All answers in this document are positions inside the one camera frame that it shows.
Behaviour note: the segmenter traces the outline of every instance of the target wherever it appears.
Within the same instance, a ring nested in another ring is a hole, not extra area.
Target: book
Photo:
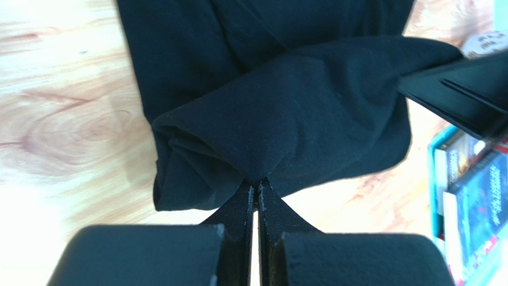
[[[443,131],[432,138],[427,149],[427,168],[428,168],[428,187],[429,187],[429,214],[430,225],[432,227],[432,241],[445,256],[444,243],[444,221],[443,215],[438,214],[438,196],[436,190],[436,171],[435,171],[435,150],[444,144],[456,132],[457,128],[449,125]]]
[[[443,193],[474,165],[481,154],[485,143],[468,135],[462,130],[455,130],[451,136],[434,153],[435,184],[437,212],[443,215]]]
[[[508,220],[508,157],[493,150],[444,193],[445,254],[464,285],[498,243]]]

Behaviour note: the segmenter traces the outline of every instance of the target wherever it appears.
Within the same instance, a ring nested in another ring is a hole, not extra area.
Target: black fabric
[[[461,58],[400,36],[413,1],[119,0],[159,159],[157,210],[214,209],[385,170],[411,134],[400,75]]]

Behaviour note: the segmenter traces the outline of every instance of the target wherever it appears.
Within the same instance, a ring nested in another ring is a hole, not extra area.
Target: fabric fold
[[[200,172],[217,189],[269,177],[284,196],[399,163],[411,132],[398,78],[461,57],[451,45],[402,36],[308,46],[158,117],[153,126],[169,138],[168,148],[185,157],[199,154],[194,165],[218,170],[222,161],[221,177]],[[230,179],[224,179],[225,166],[235,170]],[[222,192],[223,200],[234,190]]]

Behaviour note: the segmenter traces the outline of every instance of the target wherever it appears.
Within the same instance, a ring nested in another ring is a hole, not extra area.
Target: black t-shirt
[[[399,163],[402,74],[461,59],[401,36],[412,0],[118,0],[157,148],[157,210],[214,209]]]

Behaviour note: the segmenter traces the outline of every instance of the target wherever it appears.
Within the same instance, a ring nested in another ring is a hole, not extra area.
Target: light wood grain
[[[492,0],[419,0],[405,34],[460,45],[491,29]],[[410,113],[413,144],[399,166],[285,200],[327,232],[429,235],[426,147],[446,123],[412,102]],[[153,209],[153,138],[111,0],[0,2],[0,123],[2,286],[44,285],[86,225],[211,213]]]

